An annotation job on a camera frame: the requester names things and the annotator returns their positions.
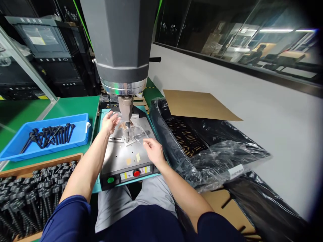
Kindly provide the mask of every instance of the wooden tray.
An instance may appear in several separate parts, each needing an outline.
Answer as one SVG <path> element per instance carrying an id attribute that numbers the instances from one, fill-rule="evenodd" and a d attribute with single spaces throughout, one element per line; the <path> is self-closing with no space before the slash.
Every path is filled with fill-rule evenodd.
<path id="1" fill-rule="evenodd" d="M 16 176 L 17 178 L 27 178 L 27 177 L 32 177 L 33 176 L 33 171 L 35 170 L 41 170 L 42 168 L 48 168 L 50 166 L 55 166 L 58 164 L 62 164 L 64 162 L 68 162 L 70 163 L 73 160 L 79 160 L 83 157 L 82 153 L 78 153 L 75 155 L 70 155 L 70 156 L 65 156 L 65 157 L 61 157 L 61 158 L 57 158 L 57 159 L 53 159 L 53 160 L 49 160 L 49 161 L 44 161 L 44 162 L 40 162 L 37 164 L 33 164 L 33 165 L 29 165 L 29 166 L 23 166 L 20 168 L 15 168 L 12 170 L 8 170 L 8 171 L 2 171 L 0 172 L 0 177 L 9 177 L 9 176 Z M 37 239 L 40 239 L 42 235 L 42 232 L 33 234 L 31 236 L 28 237 L 24 237 L 22 239 L 18 239 L 18 237 L 16 237 L 14 239 L 14 242 L 19 241 L 19 242 L 32 242 L 35 241 Z"/>

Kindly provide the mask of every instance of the yellow tape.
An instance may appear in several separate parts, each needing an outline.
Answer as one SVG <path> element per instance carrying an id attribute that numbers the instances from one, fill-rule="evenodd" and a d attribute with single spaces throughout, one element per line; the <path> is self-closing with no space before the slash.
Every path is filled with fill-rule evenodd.
<path id="1" fill-rule="evenodd" d="M 38 97 L 39 99 L 48 99 L 48 97 L 46 95 L 42 95 Z"/>

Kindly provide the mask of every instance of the white label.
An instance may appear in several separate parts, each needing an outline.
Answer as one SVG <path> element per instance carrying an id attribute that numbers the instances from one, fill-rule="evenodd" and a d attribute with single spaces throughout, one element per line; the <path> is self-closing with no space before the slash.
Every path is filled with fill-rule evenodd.
<path id="1" fill-rule="evenodd" d="M 91 124 L 89 122 L 86 122 L 86 128 L 85 128 L 85 133 L 87 133 L 87 130 L 91 127 Z"/>
<path id="2" fill-rule="evenodd" d="M 231 169 L 228 169 L 228 172 L 230 173 L 230 180 L 232 180 L 243 173 L 243 166 L 242 164 L 237 165 Z"/>
<path id="3" fill-rule="evenodd" d="M 140 170 L 140 175 L 145 174 L 145 173 L 149 173 L 150 172 L 150 166 L 141 167 L 141 168 L 139 168 L 139 170 Z M 128 171 L 128 172 L 125 172 L 125 173 L 121 173 L 120 174 L 121 180 L 126 180 L 128 178 L 134 177 L 134 175 L 133 175 L 134 171 L 135 170 L 131 170 L 131 171 Z"/>
<path id="4" fill-rule="evenodd" d="M 29 36 L 30 41 L 35 45 L 46 45 L 42 37 Z"/>

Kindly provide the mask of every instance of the blue sleeve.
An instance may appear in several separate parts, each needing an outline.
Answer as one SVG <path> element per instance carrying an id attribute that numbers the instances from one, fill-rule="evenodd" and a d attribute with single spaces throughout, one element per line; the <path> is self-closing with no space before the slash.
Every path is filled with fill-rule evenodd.
<path id="1" fill-rule="evenodd" d="M 244 242 L 246 239 L 223 216 L 207 212 L 198 220 L 198 241 Z"/>
<path id="2" fill-rule="evenodd" d="M 40 241 L 89 241 L 91 207 L 83 196 L 62 201 L 47 221 Z"/>

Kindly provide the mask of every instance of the blue plastic tray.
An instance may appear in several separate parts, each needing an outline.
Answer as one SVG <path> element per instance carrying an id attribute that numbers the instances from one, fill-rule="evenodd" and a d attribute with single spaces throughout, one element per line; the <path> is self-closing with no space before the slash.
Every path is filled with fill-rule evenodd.
<path id="1" fill-rule="evenodd" d="M 37 156 L 47 155 L 50 153 L 85 145 L 87 144 L 89 133 L 89 131 L 86 128 L 87 122 L 89 122 L 88 114 L 85 113 L 25 123 L 19 129 L 16 135 L 12 138 L 9 144 L 0 153 L 0 161 L 22 161 Z M 29 138 L 29 133 L 32 132 L 32 129 L 37 128 L 39 129 L 39 132 L 41 132 L 42 128 L 59 125 L 66 126 L 66 123 L 75 124 L 75 128 L 73 130 L 69 143 L 61 145 L 50 145 L 47 148 L 40 149 L 35 142 L 32 142 L 24 153 L 19 154 L 22 148 L 24 147 L 25 143 L 27 142 Z"/>

